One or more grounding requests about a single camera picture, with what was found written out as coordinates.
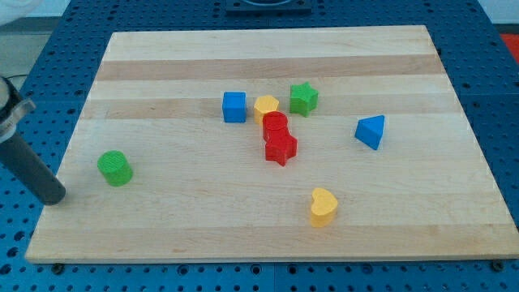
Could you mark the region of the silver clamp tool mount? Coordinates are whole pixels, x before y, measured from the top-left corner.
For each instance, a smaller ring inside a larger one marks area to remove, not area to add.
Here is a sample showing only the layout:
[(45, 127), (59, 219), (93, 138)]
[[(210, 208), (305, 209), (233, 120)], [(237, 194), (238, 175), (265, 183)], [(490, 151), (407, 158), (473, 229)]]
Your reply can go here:
[(1, 77), (1, 142), (10, 139), (18, 122), (32, 112), (36, 105), (30, 98), (22, 98), (18, 89), (6, 77)]

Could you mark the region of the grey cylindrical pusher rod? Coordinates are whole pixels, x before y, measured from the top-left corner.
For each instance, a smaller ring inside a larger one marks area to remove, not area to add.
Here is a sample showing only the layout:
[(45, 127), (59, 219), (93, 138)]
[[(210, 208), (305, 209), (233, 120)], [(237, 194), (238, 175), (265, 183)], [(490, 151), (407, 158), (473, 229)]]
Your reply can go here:
[(44, 205), (65, 197), (66, 188), (18, 132), (1, 142), (1, 163)]

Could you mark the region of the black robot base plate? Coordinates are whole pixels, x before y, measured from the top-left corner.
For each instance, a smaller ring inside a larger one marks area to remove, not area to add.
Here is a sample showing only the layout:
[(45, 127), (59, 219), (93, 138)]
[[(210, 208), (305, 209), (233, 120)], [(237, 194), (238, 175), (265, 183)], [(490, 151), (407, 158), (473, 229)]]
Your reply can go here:
[(225, 0), (227, 15), (277, 15), (311, 13), (312, 0)]

